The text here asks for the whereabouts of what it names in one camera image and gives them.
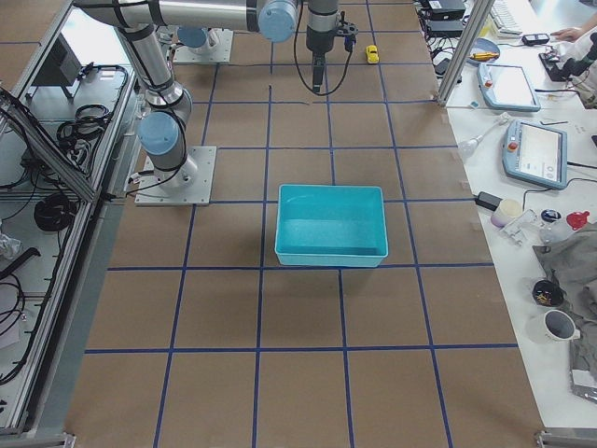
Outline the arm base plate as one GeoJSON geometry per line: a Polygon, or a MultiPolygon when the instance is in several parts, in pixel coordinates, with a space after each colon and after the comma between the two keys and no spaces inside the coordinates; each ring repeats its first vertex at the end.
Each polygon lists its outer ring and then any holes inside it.
{"type": "Polygon", "coordinates": [[[208,205],[215,171],[217,148],[215,146],[188,147],[187,161],[177,174],[157,171],[144,176],[135,195],[138,206],[208,205]]]}
{"type": "Polygon", "coordinates": [[[223,28],[179,27],[174,49],[177,64],[229,63],[233,32],[223,28]]]}

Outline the person's hand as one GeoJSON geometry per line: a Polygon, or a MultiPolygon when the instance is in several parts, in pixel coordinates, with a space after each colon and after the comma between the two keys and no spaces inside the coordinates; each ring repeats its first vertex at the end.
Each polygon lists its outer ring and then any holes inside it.
{"type": "Polygon", "coordinates": [[[584,31],[581,28],[569,27],[569,28],[564,28],[564,29],[558,30],[558,31],[554,31],[550,35],[559,41],[575,42],[583,34],[584,34],[584,31]]]}

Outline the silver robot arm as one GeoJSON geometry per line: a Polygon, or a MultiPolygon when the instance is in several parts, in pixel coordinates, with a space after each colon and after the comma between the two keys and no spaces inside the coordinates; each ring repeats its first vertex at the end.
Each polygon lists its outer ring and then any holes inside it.
{"type": "Polygon", "coordinates": [[[177,31],[178,41],[197,54],[216,50],[220,43],[221,29],[180,26],[177,31]]]}
{"type": "Polygon", "coordinates": [[[115,28],[144,82],[147,101],[157,109],[174,110],[183,94],[163,55],[156,32],[159,26],[245,30],[278,43],[298,36],[303,7],[307,6],[306,45],[312,52],[312,83],[306,88],[317,96],[324,95],[326,54],[333,49],[334,39],[343,38],[345,50],[352,53],[358,33],[336,1],[75,1],[74,6],[115,28]]]}

